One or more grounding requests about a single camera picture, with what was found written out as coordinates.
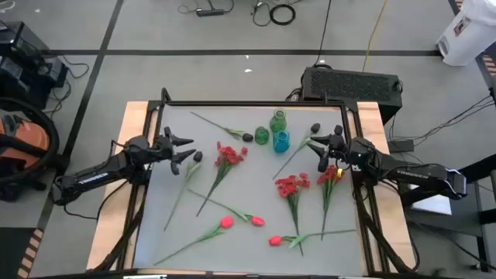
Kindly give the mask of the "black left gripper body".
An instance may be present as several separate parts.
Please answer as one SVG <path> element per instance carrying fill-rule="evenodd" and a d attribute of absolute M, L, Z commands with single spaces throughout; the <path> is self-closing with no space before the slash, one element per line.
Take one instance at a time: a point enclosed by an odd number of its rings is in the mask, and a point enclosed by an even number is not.
<path fill-rule="evenodd" d="M 164 133 L 160 134 L 155 139 L 152 150 L 153 150 L 153 155 L 158 160 L 169 160 L 171 172 L 174 175 L 179 175 L 179 168 L 178 168 L 179 164 L 174 164 L 172 162 L 172 156 L 178 152 L 174 150 L 174 148 L 177 146 L 171 144 L 171 140 L 170 140 L 171 135 L 175 135 L 172 133 L 171 128 L 169 126 L 164 127 Z"/>

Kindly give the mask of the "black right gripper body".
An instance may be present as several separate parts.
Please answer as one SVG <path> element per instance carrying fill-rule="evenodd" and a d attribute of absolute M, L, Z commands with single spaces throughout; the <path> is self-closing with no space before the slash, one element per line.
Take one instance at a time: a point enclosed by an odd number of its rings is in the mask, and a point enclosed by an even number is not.
<path fill-rule="evenodd" d="M 334 132 L 330 133 L 330 142 L 325 148 L 329 151 L 329 156 L 320 158 L 318 171 L 323 173 L 329 165 L 329 159 L 334 158 L 336 160 L 342 160 L 345 163 L 348 162 L 348 146 L 343 138 L 343 127 L 336 125 Z"/>

